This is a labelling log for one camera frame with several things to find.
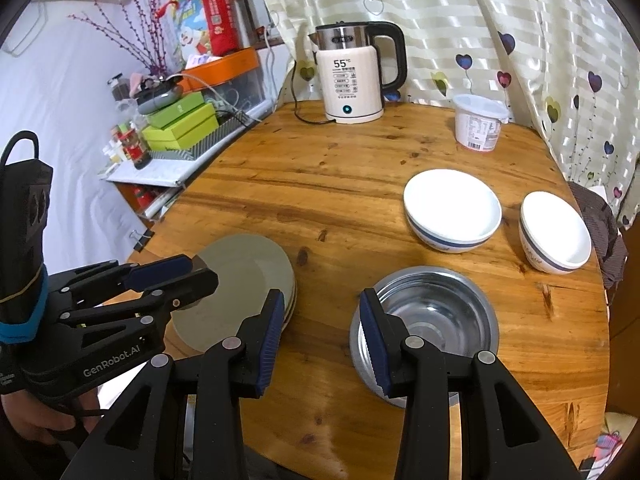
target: silver screw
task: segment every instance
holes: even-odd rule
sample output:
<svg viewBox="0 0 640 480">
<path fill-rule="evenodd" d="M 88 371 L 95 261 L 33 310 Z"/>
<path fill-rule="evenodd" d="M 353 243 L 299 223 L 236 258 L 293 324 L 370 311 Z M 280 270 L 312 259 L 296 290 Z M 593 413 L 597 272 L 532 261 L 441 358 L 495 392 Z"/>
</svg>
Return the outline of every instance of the silver screw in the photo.
<svg viewBox="0 0 640 480">
<path fill-rule="evenodd" d="M 169 362 L 169 356 L 167 354 L 156 354 L 151 358 L 151 365 L 153 368 L 162 368 Z"/>
<path fill-rule="evenodd" d="M 226 348 L 227 350 L 233 350 L 235 348 L 238 348 L 240 345 L 242 344 L 242 341 L 240 341 L 239 337 L 233 336 L 233 337 L 227 337 L 223 342 L 222 342 L 222 346 L 224 348 Z"/>
<path fill-rule="evenodd" d="M 409 348 L 422 348 L 424 346 L 424 339 L 417 335 L 411 335 L 404 340 L 404 344 Z"/>
<path fill-rule="evenodd" d="M 491 365 L 495 363 L 495 355 L 488 350 L 482 350 L 478 352 L 478 360 L 486 365 Z"/>
</svg>

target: orange tray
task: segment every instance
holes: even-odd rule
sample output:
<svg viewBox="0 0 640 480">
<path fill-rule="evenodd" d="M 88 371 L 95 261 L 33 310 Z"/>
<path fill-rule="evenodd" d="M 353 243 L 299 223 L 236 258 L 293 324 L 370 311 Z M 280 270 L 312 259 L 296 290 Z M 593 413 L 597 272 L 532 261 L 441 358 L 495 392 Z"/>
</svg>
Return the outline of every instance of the orange tray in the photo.
<svg viewBox="0 0 640 480">
<path fill-rule="evenodd" d="M 212 61 L 211 63 L 205 63 L 188 70 L 183 70 L 182 73 L 191 74 L 211 86 L 216 86 L 230 81 L 245 72 L 249 72 L 249 70 L 258 68 L 259 65 L 258 53 L 249 47 L 233 54 L 228 54 L 222 59 Z M 206 86 L 190 77 L 185 77 L 178 85 L 183 88 L 185 93 L 206 88 Z"/>
</svg>

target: dark cloth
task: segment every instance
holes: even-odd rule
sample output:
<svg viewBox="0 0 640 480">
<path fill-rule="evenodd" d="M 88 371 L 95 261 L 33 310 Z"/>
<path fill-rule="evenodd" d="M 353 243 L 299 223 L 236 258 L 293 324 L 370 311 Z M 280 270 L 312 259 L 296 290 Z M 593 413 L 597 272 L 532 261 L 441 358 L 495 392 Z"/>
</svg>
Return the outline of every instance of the dark cloth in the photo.
<svg viewBox="0 0 640 480">
<path fill-rule="evenodd" d="M 60 446 L 29 442 L 15 433 L 0 403 L 0 480 L 59 480 L 67 465 Z"/>
<path fill-rule="evenodd" d="M 575 182 L 570 182 L 569 188 L 591 235 L 604 286 L 611 288 L 622 281 L 628 255 L 625 242 L 618 232 L 616 219 L 609 205 L 597 193 Z"/>
</svg>

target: stainless steel bowl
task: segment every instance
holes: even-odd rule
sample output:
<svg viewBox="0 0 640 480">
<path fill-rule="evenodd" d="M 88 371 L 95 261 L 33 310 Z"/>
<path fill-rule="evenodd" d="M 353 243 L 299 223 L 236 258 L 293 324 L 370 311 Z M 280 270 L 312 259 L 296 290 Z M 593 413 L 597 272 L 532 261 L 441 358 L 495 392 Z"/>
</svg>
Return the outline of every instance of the stainless steel bowl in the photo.
<svg viewBox="0 0 640 480">
<path fill-rule="evenodd" d="M 480 350 L 498 350 L 498 320 L 486 296 L 470 279 L 442 267 L 410 267 L 374 286 L 385 312 L 400 317 L 410 335 L 418 335 L 450 354 L 472 357 Z M 376 384 L 360 311 L 351 321 L 351 359 L 360 378 L 377 396 L 404 408 L 405 397 L 389 399 Z M 458 394 L 449 394 L 449 405 Z"/>
</svg>

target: white bowl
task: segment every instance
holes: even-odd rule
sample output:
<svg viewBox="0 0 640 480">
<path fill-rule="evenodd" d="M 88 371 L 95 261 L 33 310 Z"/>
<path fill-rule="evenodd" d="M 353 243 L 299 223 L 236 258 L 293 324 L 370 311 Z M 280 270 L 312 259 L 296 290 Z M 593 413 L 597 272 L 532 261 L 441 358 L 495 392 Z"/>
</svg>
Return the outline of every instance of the white bowl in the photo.
<svg viewBox="0 0 640 480">
<path fill-rule="evenodd" d="M 495 193 L 476 177 L 455 170 L 415 175 L 404 187 L 404 209 L 418 238 L 446 253 L 480 246 L 502 219 Z"/>
<path fill-rule="evenodd" d="M 537 270 L 568 274 L 591 256 L 591 237 L 580 214 L 560 197 L 529 193 L 520 207 L 520 242 Z"/>
</svg>

